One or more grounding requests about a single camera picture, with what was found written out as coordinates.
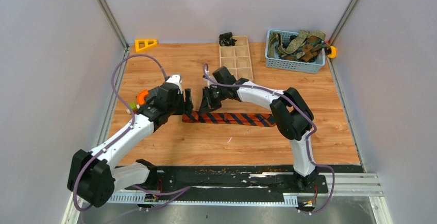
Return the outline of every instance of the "basket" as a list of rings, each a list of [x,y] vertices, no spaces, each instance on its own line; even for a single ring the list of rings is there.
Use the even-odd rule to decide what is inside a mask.
[[[300,71],[305,73],[317,73],[320,68],[325,65],[325,50],[322,49],[321,53],[318,54],[316,60],[312,63],[305,63],[305,62],[299,62],[299,61],[291,61],[286,59],[279,59],[278,54],[275,51],[275,58],[269,58],[267,56],[267,50],[268,50],[268,39],[270,37],[270,34],[272,32],[278,32],[282,35],[282,38],[284,41],[289,42],[289,37],[291,35],[298,35],[297,32],[286,32],[286,31],[280,31],[280,30],[272,30],[270,29],[267,32],[267,43],[265,44],[265,66],[270,68],[281,68],[283,70],[289,70],[289,71]]]

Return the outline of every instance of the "red and black striped tie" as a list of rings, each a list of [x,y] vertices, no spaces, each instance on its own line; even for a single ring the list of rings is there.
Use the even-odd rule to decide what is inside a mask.
[[[218,113],[211,112],[199,115],[193,111],[191,114],[182,116],[184,123],[206,123],[206,124],[238,124],[273,127],[276,125],[272,114],[268,113]]]

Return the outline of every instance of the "wooden tabletop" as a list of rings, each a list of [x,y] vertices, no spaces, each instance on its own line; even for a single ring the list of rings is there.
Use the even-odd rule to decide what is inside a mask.
[[[265,43],[250,43],[254,82],[272,89],[294,87],[299,91],[314,113],[314,122],[318,127],[317,133],[312,136],[315,161],[327,164],[360,163],[328,65],[317,74],[267,68],[264,50]],[[220,66],[218,43],[159,44],[145,53],[158,59],[168,75],[182,75],[182,87],[191,88],[194,109],[198,110],[201,90],[206,86],[202,80],[202,64],[208,63],[211,71]],[[140,91],[159,86],[162,82],[162,73],[152,60],[132,58],[127,64],[120,94],[127,102],[134,102]],[[270,111],[250,103],[225,100],[217,112]],[[181,119],[181,116],[171,116],[166,124],[132,149],[120,164],[131,164],[137,159],[145,159],[155,165],[293,164],[290,144],[276,126],[193,124],[182,123]],[[110,135],[129,120],[126,107],[118,101]]]

